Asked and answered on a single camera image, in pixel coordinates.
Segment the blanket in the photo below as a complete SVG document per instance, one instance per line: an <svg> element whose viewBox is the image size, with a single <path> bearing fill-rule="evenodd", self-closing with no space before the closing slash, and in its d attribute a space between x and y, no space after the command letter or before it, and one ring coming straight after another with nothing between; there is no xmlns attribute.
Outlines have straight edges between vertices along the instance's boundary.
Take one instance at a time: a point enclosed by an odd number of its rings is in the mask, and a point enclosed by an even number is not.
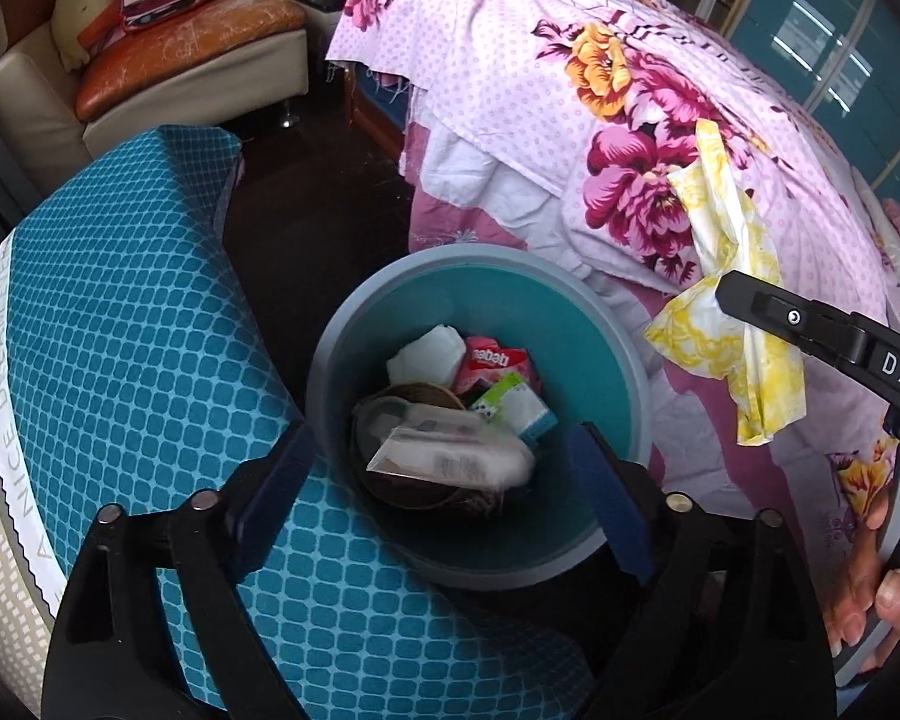
<svg viewBox="0 0 900 720"><path fill-rule="evenodd" d="M786 288L888 322L881 253L850 167L797 103L719 35L663 0L348 0L328 58L413 84L401 164L410 248L521 247L590 284L626 322L652 383L650 470L746 517L780 509L818 590L893 467L886 404L806 361L807 417L736 445L723 382L664 362L643 329L700 278L667 175L717 122Z"/></svg>

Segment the red snack wrapper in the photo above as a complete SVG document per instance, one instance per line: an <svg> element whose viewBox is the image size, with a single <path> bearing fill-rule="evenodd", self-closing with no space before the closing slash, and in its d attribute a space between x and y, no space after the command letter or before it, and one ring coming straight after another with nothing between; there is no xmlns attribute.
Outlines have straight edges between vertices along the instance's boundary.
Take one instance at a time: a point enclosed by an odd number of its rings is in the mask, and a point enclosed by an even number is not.
<svg viewBox="0 0 900 720"><path fill-rule="evenodd" d="M466 355L453 382L453 392L462 395L480 384L492 386L508 373L519 373L533 389L540 390L525 349L505 349L494 338L471 336L466 338Z"/></svg>

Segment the sofa leg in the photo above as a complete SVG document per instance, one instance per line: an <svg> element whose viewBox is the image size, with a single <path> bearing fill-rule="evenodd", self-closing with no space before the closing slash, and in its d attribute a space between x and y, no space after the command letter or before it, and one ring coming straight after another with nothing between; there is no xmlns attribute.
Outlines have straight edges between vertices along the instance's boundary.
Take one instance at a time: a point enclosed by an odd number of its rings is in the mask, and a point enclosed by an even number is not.
<svg viewBox="0 0 900 720"><path fill-rule="evenodd" d="M300 124L300 117L293 112L293 103L290 100L283 100L283 103L280 103L279 121L283 129L291 129Z"/></svg>

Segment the orange cushion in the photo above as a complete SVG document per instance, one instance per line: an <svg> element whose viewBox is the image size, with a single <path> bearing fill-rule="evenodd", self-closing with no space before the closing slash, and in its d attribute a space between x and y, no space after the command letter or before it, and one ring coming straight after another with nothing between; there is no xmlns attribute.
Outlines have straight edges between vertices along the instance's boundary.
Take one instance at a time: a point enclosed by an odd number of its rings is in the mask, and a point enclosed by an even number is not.
<svg viewBox="0 0 900 720"><path fill-rule="evenodd" d="M127 35L84 71L76 113L93 122L161 81L226 52L303 28L306 14L293 0L211 0L196 10Z"/></svg>

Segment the human hand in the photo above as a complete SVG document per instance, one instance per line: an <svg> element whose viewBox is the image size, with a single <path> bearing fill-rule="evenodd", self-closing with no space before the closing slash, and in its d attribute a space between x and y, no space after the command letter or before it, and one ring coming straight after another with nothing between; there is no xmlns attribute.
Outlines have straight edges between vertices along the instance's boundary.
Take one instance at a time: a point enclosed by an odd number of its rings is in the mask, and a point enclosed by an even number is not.
<svg viewBox="0 0 900 720"><path fill-rule="evenodd" d="M874 498L869 512L857 530L850 557L833 587L830 600L823 609L823 623L834 658L840 654L844 642L851 647L864 634L866 611L876 604L876 613L893 630L864 661L860 671L882 666L896 642L900 641L900 569L883 575L883 566L876 552L876 536L887 518L890 496L887 490Z"/></svg>

